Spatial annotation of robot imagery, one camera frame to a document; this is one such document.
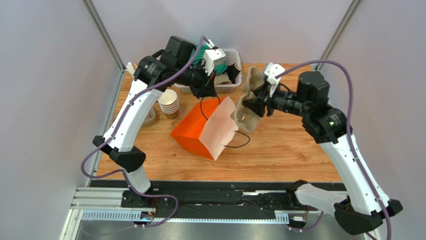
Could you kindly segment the grey pulp cup carrier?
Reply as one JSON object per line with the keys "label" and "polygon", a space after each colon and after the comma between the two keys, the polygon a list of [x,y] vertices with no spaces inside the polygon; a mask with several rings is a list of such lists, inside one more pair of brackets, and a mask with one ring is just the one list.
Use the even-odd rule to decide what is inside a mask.
{"label": "grey pulp cup carrier", "polygon": [[261,87],[264,80],[261,72],[255,66],[250,66],[242,79],[244,80],[241,86],[242,95],[236,102],[235,109],[230,114],[230,117],[239,129],[252,133],[258,126],[261,117],[250,106],[245,105],[256,101],[254,90]]}

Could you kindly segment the orange paper bag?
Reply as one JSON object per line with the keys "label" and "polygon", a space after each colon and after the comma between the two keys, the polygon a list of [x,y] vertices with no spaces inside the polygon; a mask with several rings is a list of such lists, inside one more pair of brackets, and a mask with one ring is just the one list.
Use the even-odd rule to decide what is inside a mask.
{"label": "orange paper bag", "polygon": [[[185,151],[216,161],[225,148],[241,148],[251,141],[231,118],[235,109],[230,96],[201,100],[170,135]],[[247,141],[231,146],[236,133],[247,137]]]}

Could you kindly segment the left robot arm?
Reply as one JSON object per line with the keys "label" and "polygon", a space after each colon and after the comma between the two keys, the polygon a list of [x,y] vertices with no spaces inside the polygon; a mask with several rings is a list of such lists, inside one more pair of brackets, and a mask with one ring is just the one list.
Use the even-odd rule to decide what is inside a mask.
{"label": "left robot arm", "polygon": [[143,57],[133,73],[126,102],[110,128],[96,135],[95,149],[102,151],[119,166],[134,195],[147,198],[151,182],[146,176],[146,154],[135,146],[135,139],[154,104],[173,84],[190,88],[194,97],[216,97],[215,66],[227,59],[225,52],[202,36],[194,43],[171,36],[164,49]]}

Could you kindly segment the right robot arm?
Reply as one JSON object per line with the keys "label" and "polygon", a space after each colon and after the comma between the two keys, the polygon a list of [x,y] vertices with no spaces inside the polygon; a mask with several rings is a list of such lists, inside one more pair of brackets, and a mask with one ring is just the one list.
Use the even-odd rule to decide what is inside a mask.
{"label": "right robot arm", "polygon": [[302,118],[305,131],[320,145],[340,175],[346,195],[298,180],[286,188],[292,209],[313,207],[334,216],[351,235],[371,232],[403,210],[399,200],[389,198],[368,170],[345,114],[329,105],[330,85],[317,71],[299,75],[296,91],[273,82],[272,74],[256,68],[244,75],[243,95],[234,115],[239,127],[252,132],[260,118],[274,111]]}

